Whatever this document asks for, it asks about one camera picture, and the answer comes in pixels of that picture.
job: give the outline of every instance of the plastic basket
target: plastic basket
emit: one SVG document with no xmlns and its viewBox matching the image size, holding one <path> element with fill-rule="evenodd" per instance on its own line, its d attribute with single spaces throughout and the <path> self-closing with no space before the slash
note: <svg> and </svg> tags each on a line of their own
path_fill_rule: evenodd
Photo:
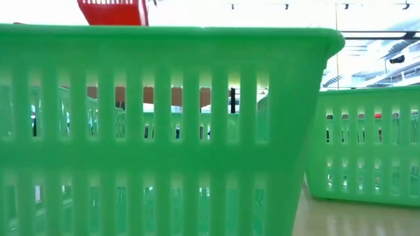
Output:
<svg viewBox="0 0 420 236">
<path fill-rule="evenodd" d="M 306 177 L 315 197 L 420 206 L 419 87 L 323 92 Z"/>
<path fill-rule="evenodd" d="M 342 36 L 330 29 L 0 26 L 0 78 L 10 87 L 12 121 L 10 135 L 0 139 L 0 189 L 16 190 L 16 230 L 21 235 L 35 231 L 38 184 L 45 196 L 44 229 L 51 235 L 63 232 L 62 185 L 72 187 L 74 235 L 92 234 L 89 222 L 95 215 L 104 235 L 115 235 L 124 216 L 129 235 L 144 233 L 151 222 L 153 233 L 168 236 L 176 224 L 171 216 L 175 189 L 186 235 L 198 234 L 202 218 L 208 219 L 203 233 L 235 229 L 251 235 L 255 211 L 263 216 L 259 232 L 290 235 L 308 120 L 326 61 L 343 45 Z M 59 125 L 58 86 L 64 85 L 69 86 L 68 137 L 61 137 Z M 98 85 L 93 135 L 87 125 L 88 85 Z M 116 85 L 126 86 L 124 137 L 115 129 Z M 237 125 L 228 122 L 229 85 L 241 89 Z M 154 87 L 153 138 L 144 138 L 146 86 Z M 270 102 L 257 111 L 258 86 L 269 88 Z M 36 137 L 29 87 L 41 90 L 42 132 Z M 182 87 L 178 139 L 171 129 L 171 87 Z M 200 87 L 211 87 L 209 140 L 200 139 Z M 302 110 L 304 117 L 290 115 Z M 256 135 L 260 119 L 268 124 L 263 138 Z M 237 135 L 229 127 L 237 127 Z M 127 196 L 122 215 L 116 208 L 118 189 Z M 146 189 L 154 192 L 147 203 L 152 206 L 145 203 Z M 207 211 L 199 204 L 203 189 Z M 227 197 L 231 191 L 233 199 Z M 89 210 L 93 195 L 95 213 Z M 0 199 L 3 206 L 8 201 Z M 230 221 L 235 227 L 227 227 L 232 211 L 237 212 Z"/>
<path fill-rule="evenodd" d="M 146 0 L 77 0 L 91 26 L 148 26 Z"/>
<path fill-rule="evenodd" d="M 32 127 L 34 136 L 37 134 L 42 134 L 42 118 L 43 118 L 43 106 L 40 102 L 41 93 L 38 88 L 33 88 L 30 91 L 31 94 L 31 105 L 34 107 L 33 109 L 33 117 L 32 117 Z M 11 113 L 11 92 L 8 87 L 0 87 L 0 98 L 2 98 L 2 102 L 0 102 L 2 114 L 10 114 Z M 69 137 L 70 136 L 70 120 L 68 119 L 68 112 L 69 112 L 69 93 L 68 89 L 59 88 L 58 89 L 58 99 L 59 104 L 62 104 L 62 112 L 60 119 L 60 135 L 61 137 Z M 88 136 L 95 136 L 98 133 L 98 101 L 96 99 L 87 98 L 87 108 L 88 108 L 88 118 L 87 118 L 87 131 Z M 115 113 L 117 115 L 115 121 L 115 130 L 117 138 L 124 138 L 125 137 L 125 110 L 115 108 Z M 175 135 L 175 139 L 179 139 L 179 125 L 182 124 L 182 114 L 180 113 L 172 113 L 171 114 L 171 132 Z M 154 137 L 154 114 L 153 113 L 144 113 L 144 138 L 145 139 L 152 139 Z M 12 121 L 10 119 L 2 119 L 2 130 L 1 135 L 7 136 L 11 132 L 11 125 Z M 229 114 L 228 115 L 228 130 L 230 132 L 229 138 L 235 139 L 237 138 L 236 131 L 236 123 L 238 121 L 237 114 Z M 211 133 L 209 130 L 209 126 L 211 124 L 211 114 L 208 113 L 201 113 L 199 115 L 199 123 L 200 123 L 200 139 L 202 140 L 209 140 L 211 138 Z M 34 228 L 35 232 L 42 232 L 45 227 L 45 206 L 43 201 L 45 200 L 45 196 L 43 191 L 40 189 L 41 186 L 35 184 L 35 218 L 34 218 Z M 228 204 L 230 208 L 235 208 L 236 206 L 236 193 L 235 191 L 230 190 L 230 193 L 227 194 L 227 201 L 230 201 L 232 204 Z M 91 185 L 90 186 L 90 199 L 89 199 L 89 208 L 87 211 L 91 216 L 91 220 L 89 222 L 89 229 L 95 233 L 98 232 L 100 227 L 100 216 L 99 216 L 99 205 L 98 202 L 100 201 L 98 186 Z M 199 221 L 199 232 L 206 233 L 209 231 L 208 229 L 208 217 L 205 216 L 209 215 L 209 196 L 205 194 L 207 189 L 199 189 L 199 206 L 202 208 L 202 214 L 204 217 L 200 218 Z M 73 201 L 72 201 L 72 186 L 66 183 L 62 185 L 62 200 L 63 200 L 63 232 L 64 233 L 71 233 L 72 228 L 72 209 L 73 209 Z M 126 208 L 127 208 L 127 193 L 126 188 L 118 186 L 117 187 L 117 217 L 119 218 L 117 223 L 117 233 L 126 233 L 127 232 L 127 219 L 126 219 Z M 8 202 L 7 206 L 7 231 L 15 231 L 18 227 L 18 222 L 16 219 L 16 191 L 14 186 L 6 186 L 5 188 L 5 198 L 6 202 Z M 179 194 L 179 189 L 174 188 L 171 192 L 171 216 L 173 217 L 173 224 L 172 227 L 172 234 L 179 234 L 181 233 L 181 220 L 180 215 L 177 214 L 180 212 L 182 207 L 182 202 Z M 153 223 L 154 217 L 154 192 L 153 189 L 150 187 L 144 188 L 144 213 L 146 215 L 145 219 L 145 232 L 146 233 L 153 233 L 155 230 L 155 225 Z M 233 213 L 226 216 L 227 221 L 229 222 L 226 230 L 229 232 L 233 232 L 235 229 L 234 220 L 237 218 L 237 214 Z M 257 226 L 258 229 L 259 221 L 261 221 L 261 214 L 257 213 L 255 217 L 254 224 Z"/>
</svg>

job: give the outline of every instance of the floor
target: floor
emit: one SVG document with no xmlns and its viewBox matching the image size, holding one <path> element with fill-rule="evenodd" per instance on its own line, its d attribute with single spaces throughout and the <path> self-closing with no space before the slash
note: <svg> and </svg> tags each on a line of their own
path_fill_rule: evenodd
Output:
<svg viewBox="0 0 420 236">
<path fill-rule="evenodd" d="M 293 236 L 420 235 L 420 208 L 313 199 L 303 186 Z"/>
</svg>

